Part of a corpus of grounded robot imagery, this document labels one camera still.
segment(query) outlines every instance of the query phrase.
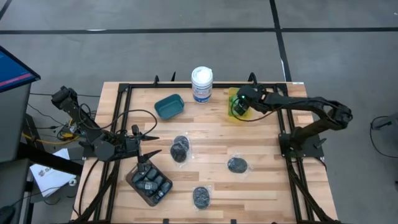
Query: monitor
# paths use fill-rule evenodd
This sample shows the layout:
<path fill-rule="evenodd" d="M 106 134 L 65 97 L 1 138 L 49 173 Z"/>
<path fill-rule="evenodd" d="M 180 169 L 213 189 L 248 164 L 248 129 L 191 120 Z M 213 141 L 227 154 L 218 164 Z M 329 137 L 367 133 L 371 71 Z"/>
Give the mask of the monitor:
<path fill-rule="evenodd" d="M 0 46 L 0 93 L 37 80 L 40 75 Z"/>

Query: yellow object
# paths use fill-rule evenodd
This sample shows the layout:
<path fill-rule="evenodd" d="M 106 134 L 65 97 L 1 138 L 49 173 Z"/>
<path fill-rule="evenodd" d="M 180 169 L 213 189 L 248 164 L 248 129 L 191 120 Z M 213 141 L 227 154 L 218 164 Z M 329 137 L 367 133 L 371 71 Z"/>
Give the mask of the yellow object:
<path fill-rule="evenodd" d="M 227 110 L 227 112 L 228 112 L 228 116 L 230 118 L 234 118 L 234 116 L 232 115 L 232 112 L 231 112 L 231 103 L 233 103 L 231 101 L 231 99 L 233 99 L 234 96 L 236 96 L 236 94 L 238 93 L 238 90 L 239 90 L 239 88 L 235 88 L 235 87 L 232 87 L 232 88 L 228 89 L 228 110 Z M 234 113 L 234 115 L 236 115 L 238 118 L 250 119 L 250 117 L 253 115 L 253 110 L 251 108 L 249 108 L 246 111 L 246 113 L 244 113 L 242 116 L 240 116 L 240 115 L 238 115 L 236 113 Z"/>
<path fill-rule="evenodd" d="M 22 135 L 23 135 L 25 138 L 27 138 L 27 139 L 32 139 L 32 137 L 28 136 L 27 134 L 22 133 Z M 79 138 L 79 136 L 75 137 L 75 138 L 72 139 L 72 140 L 65 141 L 65 142 L 50 142 L 50 141 L 44 141 L 44 140 L 41 140 L 41 139 L 38 139 L 38 140 L 36 140 L 36 141 L 41 142 L 41 143 L 45 143 L 45 144 L 63 145 L 63 144 L 68 144 L 68 143 L 71 143 L 71 142 L 73 142 L 73 141 L 76 141 L 76 139 L 78 139 L 78 138 Z"/>
<path fill-rule="evenodd" d="M 62 135 L 63 138 L 72 138 L 73 134 L 72 133 L 65 133 Z"/>

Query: plastic bag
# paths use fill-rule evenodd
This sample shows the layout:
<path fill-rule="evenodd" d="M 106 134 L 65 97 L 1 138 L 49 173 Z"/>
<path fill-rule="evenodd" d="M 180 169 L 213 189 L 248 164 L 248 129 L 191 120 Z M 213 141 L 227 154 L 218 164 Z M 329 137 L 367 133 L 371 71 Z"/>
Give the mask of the plastic bag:
<path fill-rule="evenodd" d="M 195 187 L 192 192 L 193 209 L 204 210 L 210 206 L 211 185 Z"/>
<path fill-rule="evenodd" d="M 191 142 L 189 141 L 188 133 L 175 137 L 170 147 L 170 155 L 178 168 L 183 167 L 192 158 Z"/>
<path fill-rule="evenodd" d="M 236 174 L 241 180 L 244 180 L 252 170 L 250 164 L 244 160 L 240 154 L 233 154 L 228 161 L 225 162 L 226 168 Z"/>

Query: black sponge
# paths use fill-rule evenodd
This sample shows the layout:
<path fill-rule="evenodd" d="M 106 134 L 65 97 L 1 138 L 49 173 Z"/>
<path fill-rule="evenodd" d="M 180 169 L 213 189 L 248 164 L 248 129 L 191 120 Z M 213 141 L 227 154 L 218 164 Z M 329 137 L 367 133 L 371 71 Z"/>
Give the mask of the black sponge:
<path fill-rule="evenodd" d="M 187 137 L 185 136 L 177 136 L 175 137 L 173 143 L 181 143 L 184 147 L 187 148 L 187 150 L 189 149 L 189 141 L 187 139 Z"/>
<path fill-rule="evenodd" d="M 199 209 L 207 208 L 210 204 L 210 195 L 204 187 L 197 187 L 193 190 L 193 203 Z"/>
<path fill-rule="evenodd" d="M 187 158 L 188 148 L 183 146 L 180 142 L 172 145 L 170 153 L 175 162 L 183 162 Z"/>
<path fill-rule="evenodd" d="M 232 158 L 227 163 L 228 169 L 231 172 L 242 174 L 248 169 L 248 164 L 244 159 L 241 158 Z"/>

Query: label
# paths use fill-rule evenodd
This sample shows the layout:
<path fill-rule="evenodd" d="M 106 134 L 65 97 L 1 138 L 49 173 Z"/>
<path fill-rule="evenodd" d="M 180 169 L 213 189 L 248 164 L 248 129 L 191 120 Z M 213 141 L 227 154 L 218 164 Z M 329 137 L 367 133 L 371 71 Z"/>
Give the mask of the label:
<path fill-rule="evenodd" d="M 211 96 L 212 87 L 212 84 L 201 88 L 192 85 L 193 99 L 195 99 L 199 103 L 207 103 Z"/>
<path fill-rule="evenodd" d="M 144 188 L 145 188 L 145 190 L 150 190 L 152 188 L 152 184 L 145 183 Z"/>

